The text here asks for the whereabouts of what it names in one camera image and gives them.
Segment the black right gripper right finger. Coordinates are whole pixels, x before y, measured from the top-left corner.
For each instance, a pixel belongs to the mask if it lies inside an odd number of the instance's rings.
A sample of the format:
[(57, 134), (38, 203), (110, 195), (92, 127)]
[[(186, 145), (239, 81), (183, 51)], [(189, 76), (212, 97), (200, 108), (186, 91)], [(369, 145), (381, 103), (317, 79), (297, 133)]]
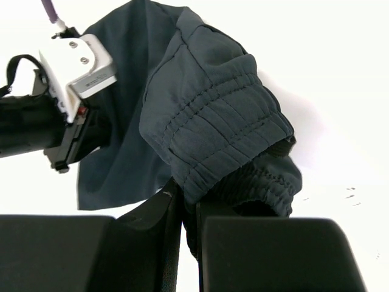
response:
[(365, 291), (345, 233), (325, 218), (242, 217), (196, 206), (201, 291)]

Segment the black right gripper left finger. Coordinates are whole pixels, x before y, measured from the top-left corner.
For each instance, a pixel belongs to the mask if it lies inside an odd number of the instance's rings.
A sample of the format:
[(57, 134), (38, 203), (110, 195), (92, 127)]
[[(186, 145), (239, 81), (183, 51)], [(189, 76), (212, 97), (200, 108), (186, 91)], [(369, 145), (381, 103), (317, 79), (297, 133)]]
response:
[(174, 291), (181, 189), (109, 216), (3, 215), (2, 291)]

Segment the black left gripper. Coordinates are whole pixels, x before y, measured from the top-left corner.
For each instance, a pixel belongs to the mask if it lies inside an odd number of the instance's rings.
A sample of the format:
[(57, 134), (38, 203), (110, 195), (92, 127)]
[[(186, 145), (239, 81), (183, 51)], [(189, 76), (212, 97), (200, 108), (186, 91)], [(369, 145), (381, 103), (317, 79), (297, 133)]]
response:
[(66, 173), (71, 164), (80, 162), (94, 150), (108, 145), (110, 137), (111, 123), (102, 110), (82, 104), (74, 121), (66, 125), (61, 143), (45, 149), (44, 155), (52, 169)]

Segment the dark navy shorts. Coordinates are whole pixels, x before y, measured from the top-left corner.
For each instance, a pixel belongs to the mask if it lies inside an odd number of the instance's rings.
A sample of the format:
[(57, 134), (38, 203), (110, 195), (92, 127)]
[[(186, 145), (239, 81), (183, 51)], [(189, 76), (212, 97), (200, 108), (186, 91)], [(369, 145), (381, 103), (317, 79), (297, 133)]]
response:
[(97, 94), (112, 131), (80, 162), (79, 209), (143, 201), (174, 179), (192, 254), (204, 196), (240, 215), (290, 216), (302, 188), (294, 129), (242, 45), (188, 7), (154, 1), (130, 1), (86, 33), (110, 53), (117, 81)]

